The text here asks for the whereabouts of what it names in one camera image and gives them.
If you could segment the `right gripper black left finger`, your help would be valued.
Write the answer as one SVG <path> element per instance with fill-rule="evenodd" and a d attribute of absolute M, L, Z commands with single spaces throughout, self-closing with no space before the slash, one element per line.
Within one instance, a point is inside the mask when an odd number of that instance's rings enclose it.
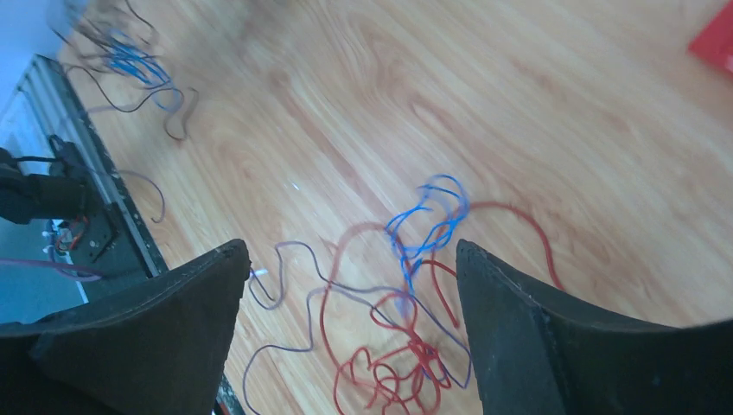
<path fill-rule="evenodd" d="M 233 239 L 38 322 L 1 327 L 4 414 L 209 414 L 250 259 Z"/>

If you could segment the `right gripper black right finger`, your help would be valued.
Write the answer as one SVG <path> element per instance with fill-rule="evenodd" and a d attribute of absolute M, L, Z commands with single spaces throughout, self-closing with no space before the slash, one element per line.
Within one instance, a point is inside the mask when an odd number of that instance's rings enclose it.
<path fill-rule="evenodd" d="M 624 316 L 466 240 L 456 273 L 486 414 L 731 413 L 731 321 L 679 329 Z"/>

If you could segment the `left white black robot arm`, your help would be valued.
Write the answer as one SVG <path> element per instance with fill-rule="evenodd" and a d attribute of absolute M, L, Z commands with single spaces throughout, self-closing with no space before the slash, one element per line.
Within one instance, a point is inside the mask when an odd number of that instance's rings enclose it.
<path fill-rule="evenodd" d="M 103 207 L 92 171 L 71 142 L 52 134 L 54 155 L 14 157 L 1 149 L 1 216 L 19 225 L 32 220 L 80 220 Z"/>

